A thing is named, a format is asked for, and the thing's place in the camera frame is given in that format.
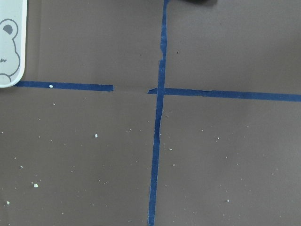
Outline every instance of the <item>bear ear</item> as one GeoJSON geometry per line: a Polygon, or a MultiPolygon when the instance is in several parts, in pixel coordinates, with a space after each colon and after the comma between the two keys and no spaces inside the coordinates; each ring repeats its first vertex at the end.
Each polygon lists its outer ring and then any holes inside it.
{"type": "Polygon", "coordinates": [[[5,19],[0,23],[0,30],[5,31],[13,39],[18,34],[18,25],[11,19],[5,19]]]}

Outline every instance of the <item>tape strip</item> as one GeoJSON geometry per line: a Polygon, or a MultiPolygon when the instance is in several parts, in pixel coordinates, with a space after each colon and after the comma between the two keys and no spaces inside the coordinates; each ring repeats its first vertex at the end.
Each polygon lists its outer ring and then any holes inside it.
{"type": "Polygon", "coordinates": [[[150,202],[149,202],[149,226],[155,225],[156,214],[156,198],[157,198],[157,181],[158,181],[158,167],[159,167],[159,153],[160,153],[160,126],[163,113],[164,101],[164,85],[165,85],[165,68],[166,68],[166,51],[167,51],[167,24],[166,11],[169,0],[164,0],[163,3],[163,18],[161,30],[161,44],[162,59],[159,63],[158,73],[158,89],[157,89],[157,108],[154,132],[154,146],[152,156],[151,180],[150,180],[150,202]]]}
{"type": "Polygon", "coordinates": [[[82,84],[82,83],[64,83],[64,82],[48,82],[48,81],[19,81],[17,87],[32,87],[32,88],[48,88],[53,86],[53,89],[76,89],[90,91],[111,92],[114,90],[112,85],[97,85],[97,84],[82,84]]]}
{"type": "MultiPolygon", "coordinates": [[[[149,90],[149,94],[156,94],[157,88],[149,90]]],[[[255,93],[255,92],[235,92],[235,91],[204,91],[195,89],[172,89],[166,88],[165,95],[175,96],[201,96],[201,97],[219,97],[233,99],[251,99],[251,100],[274,100],[274,101],[291,101],[301,102],[301,95],[282,94],[282,93],[255,93]]]]}

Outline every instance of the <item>bear illustration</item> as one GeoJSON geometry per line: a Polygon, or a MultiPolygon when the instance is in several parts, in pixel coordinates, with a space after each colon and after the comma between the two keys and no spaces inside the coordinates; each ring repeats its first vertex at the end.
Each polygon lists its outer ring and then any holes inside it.
{"type": "Polygon", "coordinates": [[[16,51],[15,37],[18,25],[11,19],[0,23],[0,83],[10,83],[20,67],[20,56],[16,51]]]}

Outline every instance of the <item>blue tape line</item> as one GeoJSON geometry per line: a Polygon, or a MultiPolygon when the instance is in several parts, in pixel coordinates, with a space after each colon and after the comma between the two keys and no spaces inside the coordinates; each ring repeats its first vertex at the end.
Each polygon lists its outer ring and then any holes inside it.
{"type": "MultiPolygon", "coordinates": [[[[149,90],[149,94],[156,94],[157,88],[149,90]]],[[[203,91],[194,89],[172,89],[166,88],[165,95],[176,96],[202,96],[202,97],[219,97],[233,99],[251,99],[251,100],[274,100],[274,101],[291,101],[301,102],[301,95],[282,94],[282,93],[255,93],[255,92],[235,92],[235,91],[203,91]]]]}
{"type": "Polygon", "coordinates": [[[151,180],[150,180],[150,202],[149,202],[149,226],[155,225],[156,213],[156,198],[157,198],[157,181],[158,181],[158,167],[159,167],[159,153],[160,153],[160,125],[163,113],[164,101],[164,85],[165,85],[165,68],[166,68],[166,51],[167,51],[167,24],[166,12],[169,0],[164,0],[163,3],[163,18],[161,30],[161,44],[160,48],[163,54],[159,63],[158,73],[158,91],[157,91],[157,108],[154,132],[154,146],[152,156],[151,180]]]}
{"type": "Polygon", "coordinates": [[[19,81],[14,86],[49,89],[50,85],[53,86],[53,89],[76,89],[76,90],[105,91],[105,92],[111,92],[114,90],[114,86],[112,85],[64,83],[64,82],[48,82],[48,81],[19,81]]]}

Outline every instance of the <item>dark gray floor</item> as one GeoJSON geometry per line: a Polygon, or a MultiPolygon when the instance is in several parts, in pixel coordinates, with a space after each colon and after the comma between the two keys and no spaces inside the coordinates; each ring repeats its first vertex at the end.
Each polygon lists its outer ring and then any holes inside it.
{"type": "Polygon", "coordinates": [[[146,225],[155,96],[0,94],[1,225],[146,225]]]}
{"type": "Polygon", "coordinates": [[[300,103],[166,96],[164,109],[156,225],[299,224],[300,103]]]}
{"type": "MultiPolygon", "coordinates": [[[[23,80],[115,90],[0,89],[0,225],[147,225],[162,8],[29,0],[23,80]]],[[[300,9],[171,0],[166,87],[301,94],[300,9]]],[[[300,115],[300,102],[165,96],[155,226],[299,225],[300,115]]]]}

